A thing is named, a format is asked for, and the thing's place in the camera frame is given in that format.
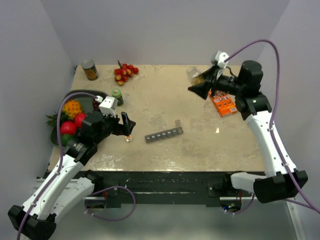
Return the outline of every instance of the orange package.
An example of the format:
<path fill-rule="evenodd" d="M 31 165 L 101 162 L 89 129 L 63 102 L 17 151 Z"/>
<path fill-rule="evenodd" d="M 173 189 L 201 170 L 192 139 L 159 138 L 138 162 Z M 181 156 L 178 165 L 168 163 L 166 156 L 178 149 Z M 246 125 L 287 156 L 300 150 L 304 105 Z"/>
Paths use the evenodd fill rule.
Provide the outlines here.
<path fill-rule="evenodd" d="M 238 111 L 229 94 L 222 91 L 216 91 L 214 96 L 210 96 L 211 91 L 209 91 L 208 95 L 222 118 L 229 114 L 235 114 Z"/>

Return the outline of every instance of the beige marble tabletop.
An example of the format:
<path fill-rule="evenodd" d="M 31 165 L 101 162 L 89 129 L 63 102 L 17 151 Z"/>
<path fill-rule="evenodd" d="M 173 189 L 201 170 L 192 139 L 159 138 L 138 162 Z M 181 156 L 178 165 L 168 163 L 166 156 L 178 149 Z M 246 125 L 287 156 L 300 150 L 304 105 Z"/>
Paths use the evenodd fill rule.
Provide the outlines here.
<path fill-rule="evenodd" d="M 99 78 L 87 80 L 78 66 L 72 90 L 100 90 L 111 94 L 119 87 L 114 81 L 116 65 L 97 65 Z M 111 135 L 83 170 L 94 171 L 263 171 L 262 157 L 251 130 L 240 113 L 221 118 L 208 98 L 187 90 L 186 70 L 190 65 L 137 65 L 139 74 L 123 86 L 124 105 L 116 113 L 127 112 L 136 122 L 131 142 Z M 204 71 L 209 66 L 197 65 Z M 235 74 L 239 66 L 233 66 Z M 184 133 L 147 144 L 145 135 L 175 127 L 180 119 Z M 49 170 L 59 159 L 54 148 Z"/>

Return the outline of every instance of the green fruit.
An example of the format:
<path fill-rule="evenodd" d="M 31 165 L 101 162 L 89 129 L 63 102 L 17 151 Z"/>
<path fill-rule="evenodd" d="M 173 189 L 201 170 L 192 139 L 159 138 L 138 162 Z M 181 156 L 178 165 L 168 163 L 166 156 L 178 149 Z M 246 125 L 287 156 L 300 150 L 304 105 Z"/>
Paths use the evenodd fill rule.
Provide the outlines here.
<path fill-rule="evenodd" d="M 61 143 L 62 143 L 62 146 L 67 146 L 69 140 L 72 139 L 72 135 L 70 134 L 63 134 L 62 137 L 61 137 Z"/>

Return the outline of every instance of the fruit bowl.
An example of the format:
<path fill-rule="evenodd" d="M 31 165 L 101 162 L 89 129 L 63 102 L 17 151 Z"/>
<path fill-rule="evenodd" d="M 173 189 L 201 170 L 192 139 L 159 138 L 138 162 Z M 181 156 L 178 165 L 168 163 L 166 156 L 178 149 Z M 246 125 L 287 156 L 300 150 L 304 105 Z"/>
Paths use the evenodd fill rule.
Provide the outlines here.
<path fill-rule="evenodd" d="M 63 99 L 65 99 L 67 96 L 69 96 L 70 94 L 74 94 L 74 93 L 89 93 L 89 94 L 93 94 L 93 95 L 99 95 L 103 98 L 105 98 L 106 96 L 108 96 L 108 94 L 106 94 L 103 91 L 97 91 L 97 90 L 84 90 L 84 89 L 78 89 L 78 90 L 72 90 L 69 91 Z M 90 113 L 94 110 L 94 107 L 92 105 L 92 98 L 90 96 L 86 96 L 86 95 L 79 95 L 79 96 L 74 96 L 72 98 L 70 98 L 69 100 L 77 100 L 79 101 L 79 103 L 82 105 L 83 107 L 83 112 L 84 113 Z M 54 127 L 52 129 L 51 135 L 50 135 L 50 140 L 52 142 L 53 145 L 55 145 L 56 147 L 58 147 L 58 136 L 57 136 L 57 127 Z"/>

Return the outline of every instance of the can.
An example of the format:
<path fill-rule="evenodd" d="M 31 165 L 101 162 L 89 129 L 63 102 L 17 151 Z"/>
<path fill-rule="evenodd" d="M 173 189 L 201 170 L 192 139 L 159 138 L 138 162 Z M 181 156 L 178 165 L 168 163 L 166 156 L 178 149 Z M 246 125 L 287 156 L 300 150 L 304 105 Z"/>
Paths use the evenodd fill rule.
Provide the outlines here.
<path fill-rule="evenodd" d="M 118 99 L 118 106 L 121 106 L 122 104 L 124 104 L 124 98 L 122 97 L 122 93 L 121 90 L 119 88 L 114 88 L 112 90 L 112 97 Z"/>
<path fill-rule="evenodd" d="M 99 73 L 97 71 L 95 62 L 91 59 L 84 60 L 81 63 L 81 67 L 84 70 L 84 73 L 86 75 L 86 78 L 90 81 L 96 80 L 99 77 Z"/>

